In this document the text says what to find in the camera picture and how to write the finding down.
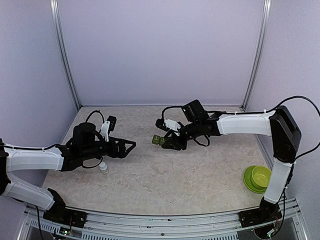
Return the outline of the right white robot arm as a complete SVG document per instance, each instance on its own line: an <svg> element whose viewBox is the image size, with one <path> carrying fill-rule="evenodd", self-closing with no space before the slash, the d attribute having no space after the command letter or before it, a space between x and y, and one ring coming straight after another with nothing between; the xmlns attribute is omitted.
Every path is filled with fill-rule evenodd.
<svg viewBox="0 0 320 240"><path fill-rule="evenodd" d="M284 105L258 112L227 112L206 110L199 100L181 105L188 124L161 117L155 126L166 132L164 149L186 150L189 141L198 137L254 135L259 141L269 138L273 153L266 153L272 162L271 176L256 218L266 222L271 218L289 185L296 163L302 133L288 108Z"/></svg>

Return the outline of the white pill bottle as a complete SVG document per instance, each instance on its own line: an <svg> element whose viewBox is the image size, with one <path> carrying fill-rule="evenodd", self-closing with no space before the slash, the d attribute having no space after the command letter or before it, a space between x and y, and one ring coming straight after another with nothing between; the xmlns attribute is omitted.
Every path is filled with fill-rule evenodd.
<svg viewBox="0 0 320 240"><path fill-rule="evenodd" d="M103 174L107 174L108 173L109 168L108 168L108 165L104 161L102 161L98 166L99 166L100 171Z"/></svg>

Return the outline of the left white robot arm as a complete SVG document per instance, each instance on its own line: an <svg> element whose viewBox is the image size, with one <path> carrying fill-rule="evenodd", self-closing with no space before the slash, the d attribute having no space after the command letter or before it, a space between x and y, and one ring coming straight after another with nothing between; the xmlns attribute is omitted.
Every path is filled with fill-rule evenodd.
<svg viewBox="0 0 320 240"><path fill-rule="evenodd" d="M72 138L65 144L28 148L0 144L0 194L32 204L63 223L70 218L70 211L61 196L53 189L37 187L16 177L22 170L51 170L70 172L84 166L91 159L102 160L107 156L125 158L136 147L134 141L109 136L114 125L106 121L101 131L91 122L82 122L73 129Z"/></svg>

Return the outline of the green weekly pill organizer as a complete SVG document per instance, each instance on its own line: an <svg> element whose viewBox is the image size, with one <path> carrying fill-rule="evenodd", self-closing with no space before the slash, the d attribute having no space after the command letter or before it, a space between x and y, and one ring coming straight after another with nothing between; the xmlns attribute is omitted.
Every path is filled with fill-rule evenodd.
<svg viewBox="0 0 320 240"><path fill-rule="evenodd" d="M154 145L162 146L166 142L166 139L163 136L154 135L152 137L151 143Z"/></svg>

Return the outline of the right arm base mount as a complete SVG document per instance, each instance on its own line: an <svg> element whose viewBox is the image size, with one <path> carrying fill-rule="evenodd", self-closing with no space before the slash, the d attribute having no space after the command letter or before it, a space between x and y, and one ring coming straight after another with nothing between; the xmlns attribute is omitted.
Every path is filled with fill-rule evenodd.
<svg viewBox="0 0 320 240"><path fill-rule="evenodd" d="M238 213L242 228L260 225L282 218L279 203L270 203L263 197L257 208L243 210Z"/></svg>

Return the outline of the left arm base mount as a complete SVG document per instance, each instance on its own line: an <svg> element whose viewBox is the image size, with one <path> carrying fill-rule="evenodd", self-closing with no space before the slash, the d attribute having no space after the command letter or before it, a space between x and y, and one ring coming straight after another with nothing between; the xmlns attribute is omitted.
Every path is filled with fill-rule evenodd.
<svg viewBox="0 0 320 240"><path fill-rule="evenodd" d="M49 210L44 211L43 218L55 223L83 229L87 213L67 208L64 200L55 190L51 188L47 190L52 194L54 203Z"/></svg>

